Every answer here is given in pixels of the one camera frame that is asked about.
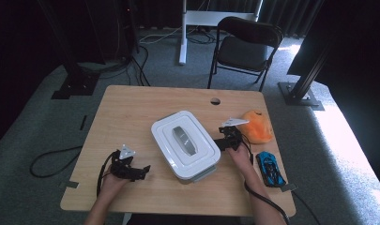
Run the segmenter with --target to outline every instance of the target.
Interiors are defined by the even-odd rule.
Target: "blue toy car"
[[[286,184],[283,180],[275,156],[268,152],[261,152],[256,155],[263,181],[267,187],[280,188]]]

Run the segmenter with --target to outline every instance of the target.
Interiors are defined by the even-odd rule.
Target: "gray carpet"
[[[143,31],[141,35],[160,32],[164,31]],[[206,40],[202,36],[191,37]],[[187,64],[180,66],[179,43],[179,39],[166,38],[142,44],[149,52],[144,65],[146,78],[153,86],[206,88],[213,45],[189,42]],[[297,44],[301,44],[301,40],[286,38],[283,41],[263,91],[288,179],[299,186],[296,193],[321,224],[380,224],[380,184],[328,88],[316,82],[312,85],[324,111],[288,106],[284,102],[277,83],[298,79],[286,75],[294,57],[290,47]],[[134,56],[142,64],[145,50],[141,49]],[[84,66],[101,68],[94,64]],[[252,83],[253,78],[231,73],[221,71],[214,77],[212,88],[258,90],[258,84]],[[132,63],[127,68],[102,73],[93,96],[74,96],[66,100],[51,100],[67,76],[63,67],[44,79],[0,142],[0,224],[81,224],[84,221],[86,212],[63,211],[59,206],[64,194],[59,185],[69,180],[75,163],[44,179],[33,177],[29,167],[42,153],[82,145],[105,88],[110,84],[137,85],[138,74],[138,68]],[[85,115],[89,119],[81,128]],[[42,158],[34,169],[40,174],[52,173],[79,151]],[[296,215],[291,217],[292,224],[316,224],[305,204],[297,197],[294,200]],[[111,213],[106,224],[119,224],[122,217],[122,214]],[[129,224],[241,222],[243,218],[133,215]]]

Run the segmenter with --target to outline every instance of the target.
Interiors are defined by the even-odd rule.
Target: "container lid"
[[[152,134],[175,175],[191,179],[215,165],[220,149],[191,112],[181,111],[152,125]]]

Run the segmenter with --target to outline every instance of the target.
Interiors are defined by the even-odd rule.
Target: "orange cloth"
[[[236,126],[251,143],[268,143],[272,140],[272,126],[268,118],[258,110],[251,110],[242,115],[248,124]]]

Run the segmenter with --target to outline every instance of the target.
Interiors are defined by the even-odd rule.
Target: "desk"
[[[220,105],[210,103],[218,98]],[[251,216],[249,195],[243,177],[226,152],[221,153],[217,170],[205,179],[182,184],[165,161],[151,133],[152,124],[182,110],[190,111],[212,139],[222,138],[221,123],[230,117],[259,109],[267,114],[263,94],[250,91],[189,89],[167,87],[109,86],[99,105],[84,148],[67,187],[61,208],[89,211],[96,200],[101,165],[122,144],[136,151],[132,167],[151,165],[145,180],[127,184],[110,210],[115,212],[181,215]],[[267,150],[275,155],[282,176],[287,180],[275,139],[251,147],[253,153]],[[292,194],[268,188],[273,202],[290,217],[296,212]]]
[[[187,25],[217,26],[219,21],[228,16],[235,16],[250,21],[257,21],[263,0],[257,1],[254,13],[245,12],[220,12],[220,11],[195,11],[187,10],[187,0],[183,0],[182,38],[179,64],[185,65],[187,61]]]

